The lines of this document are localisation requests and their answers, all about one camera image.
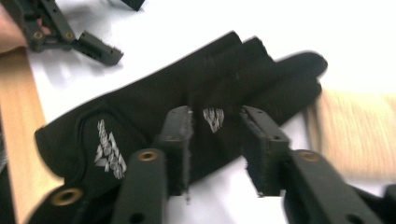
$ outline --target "wooden surface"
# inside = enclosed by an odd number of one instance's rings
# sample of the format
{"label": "wooden surface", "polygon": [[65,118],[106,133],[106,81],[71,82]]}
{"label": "wooden surface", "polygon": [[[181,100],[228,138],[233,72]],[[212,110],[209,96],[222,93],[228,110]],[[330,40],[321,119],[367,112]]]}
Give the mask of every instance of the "wooden surface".
{"label": "wooden surface", "polygon": [[41,160],[34,132],[46,123],[24,49],[0,54],[0,108],[17,223],[63,183]]}

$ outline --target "white logo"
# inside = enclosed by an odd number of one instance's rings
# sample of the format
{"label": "white logo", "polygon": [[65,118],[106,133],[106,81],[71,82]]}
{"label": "white logo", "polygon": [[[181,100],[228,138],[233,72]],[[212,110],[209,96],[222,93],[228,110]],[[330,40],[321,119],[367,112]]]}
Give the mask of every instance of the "white logo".
{"label": "white logo", "polygon": [[204,118],[209,123],[212,133],[217,132],[224,121],[224,112],[222,109],[208,108],[204,109]]}
{"label": "white logo", "polygon": [[96,150],[94,163],[96,166],[104,166],[105,172],[108,172],[109,169],[113,170],[114,176],[117,179],[122,179],[126,171],[126,164],[117,148],[113,133],[107,136],[104,120],[98,122],[98,130],[100,144]]}

